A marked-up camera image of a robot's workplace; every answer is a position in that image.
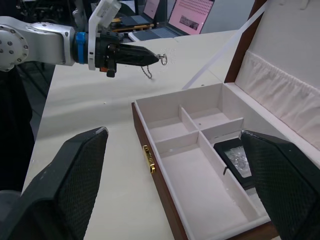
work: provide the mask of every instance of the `laptop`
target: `laptop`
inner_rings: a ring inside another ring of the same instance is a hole
[[[120,17],[124,27],[152,24],[159,6],[160,0],[147,0],[142,15]]]
[[[166,27],[131,32],[131,40],[175,38],[200,34],[215,0],[176,0]]]

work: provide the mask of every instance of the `blue ring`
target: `blue ring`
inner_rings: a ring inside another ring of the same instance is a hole
[[[86,33],[85,32],[77,32],[75,35],[75,42],[78,47],[78,62],[80,64],[85,64],[85,43],[86,43]]]

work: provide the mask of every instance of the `robotic arm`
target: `robotic arm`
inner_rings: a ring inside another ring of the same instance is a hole
[[[76,32],[71,26],[47,22],[26,23],[0,16],[0,71],[15,65],[37,61],[72,66],[88,64],[113,78],[117,64],[148,66],[162,57],[145,47],[120,44],[117,33],[102,30],[120,9],[117,0],[101,0],[89,19],[89,31]]]

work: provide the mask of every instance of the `keychain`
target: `keychain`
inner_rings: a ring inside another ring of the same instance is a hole
[[[158,54],[156,57],[157,57],[158,59],[160,59],[161,64],[162,64],[163,66],[165,66],[165,65],[168,64],[168,57],[167,57],[166,54]],[[148,79],[152,79],[152,73],[150,72],[148,65],[146,66],[146,70],[147,70],[148,73],[146,73],[146,71],[144,70],[144,68],[143,68],[142,66],[141,66],[141,69],[142,69],[144,75],[146,75],[146,77],[147,77]]]

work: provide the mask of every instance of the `white table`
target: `white table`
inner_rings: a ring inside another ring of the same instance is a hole
[[[136,99],[179,91],[234,31],[133,43],[168,65],[150,66],[154,80],[139,67],[118,65],[115,78],[87,65],[56,66],[24,188],[54,158],[61,145],[81,132],[106,126],[109,138],[87,240],[173,240],[158,192],[145,163],[132,117]],[[223,81],[236,47],[192,86]]]

